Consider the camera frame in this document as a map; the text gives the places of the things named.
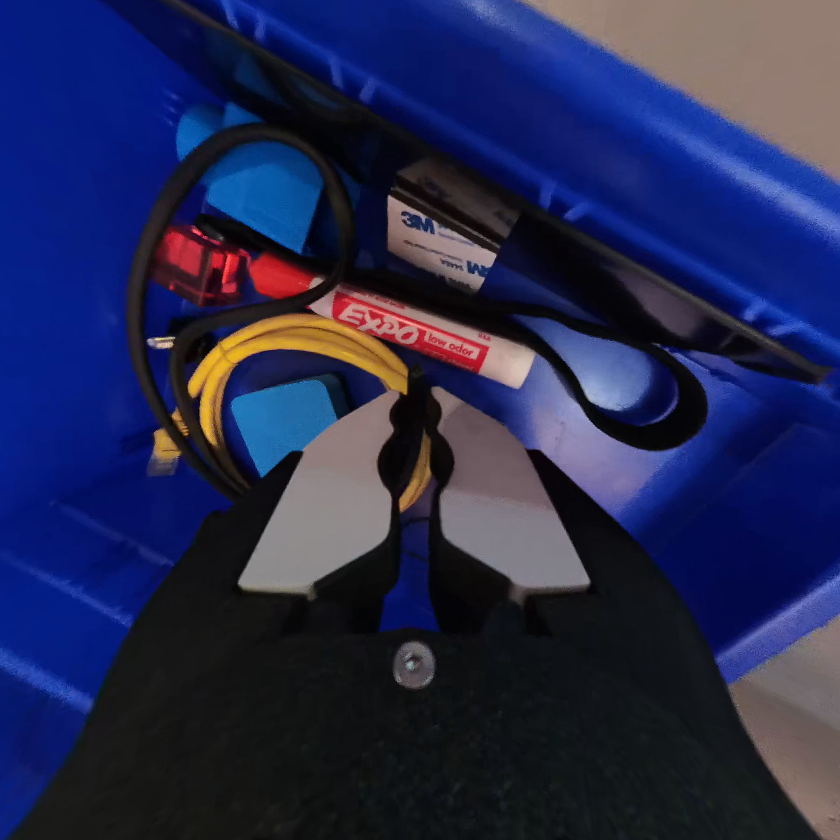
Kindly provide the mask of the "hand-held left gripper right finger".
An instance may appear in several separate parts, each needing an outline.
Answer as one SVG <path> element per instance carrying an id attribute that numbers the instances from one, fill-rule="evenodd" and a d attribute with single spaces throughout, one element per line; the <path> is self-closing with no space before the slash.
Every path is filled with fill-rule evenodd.
<path id="1" fill-rule="evenodd" d="M 428 589 L 442 632 L 476 633 L 508 602 L 590 588 L 528 450 L 505 426 L 435 386 L 428 439 Z"/>

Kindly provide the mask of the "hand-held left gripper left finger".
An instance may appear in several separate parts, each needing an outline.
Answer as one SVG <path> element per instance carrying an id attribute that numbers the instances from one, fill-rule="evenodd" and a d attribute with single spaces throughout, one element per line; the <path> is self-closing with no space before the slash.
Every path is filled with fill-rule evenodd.
<path id="1" fill-rule="evenodd" d="M 253 595 L 337 613 L 351 633 L 375 633 L 400 571 L 400 499 L 421 451 L 412 408 L 387 392 L 315 438 L 300 455 L 238 578 Z"/>

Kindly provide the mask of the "blue whiteboard eraser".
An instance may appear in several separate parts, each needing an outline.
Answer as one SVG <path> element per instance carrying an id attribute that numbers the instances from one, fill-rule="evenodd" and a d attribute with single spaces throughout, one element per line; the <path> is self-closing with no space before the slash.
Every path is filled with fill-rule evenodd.
<path id="1" fill-rule="evenodd" d="M 300 452 L 350 410 L 340 374 L 327 373 L 240 395 L 230 405 L 259 476 Z"/>

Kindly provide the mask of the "blue storage bin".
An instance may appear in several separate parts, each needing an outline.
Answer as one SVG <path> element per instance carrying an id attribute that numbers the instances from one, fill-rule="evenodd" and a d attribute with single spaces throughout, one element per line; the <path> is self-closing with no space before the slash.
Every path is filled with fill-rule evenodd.
<path id="1" fill-rule="evenodd" d="M 146 479 L 124 285 L 175 124 L 237 35 L 809 361 L 693 353 L 710 418 L 555 458 L 654 552 L 734 681 L 838 613 L 838 184 L 515 2 L 2 2 L 2 838 L 132 611 L 221 498 Z"/>

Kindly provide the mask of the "red white marker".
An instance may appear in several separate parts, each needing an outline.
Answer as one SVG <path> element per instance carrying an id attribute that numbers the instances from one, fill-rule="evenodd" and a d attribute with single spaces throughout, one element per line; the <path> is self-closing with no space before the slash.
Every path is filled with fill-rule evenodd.
<path id="1" fill-rule="evenodd" d="M 249 274 L 258 294 L 277 300 L 299 296 L 325 281 L 314 269 L 271 254 L 253 259 Z M 522 344 L 347 283 L 339 283 L 308 309 L 357 332 L 513 389 L 523 386 L 536 358 L 536 353 Z"/>

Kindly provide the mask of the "blue square plastic cup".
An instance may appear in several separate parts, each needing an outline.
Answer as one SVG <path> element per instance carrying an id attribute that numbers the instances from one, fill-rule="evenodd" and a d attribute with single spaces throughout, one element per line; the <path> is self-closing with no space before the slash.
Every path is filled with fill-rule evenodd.
<path id="1" fill-rule="evenodd" d="M 190 107 L 176 129 L 178 158 L 220 130 L 245 123 L 261 120 L 232 102 L 222 108 Z M 305 154 L 282 143 L 245 144 L 210 168 L 202 184 L 209 206 L 303 254 L 323 187 L 318 168 Z"/>

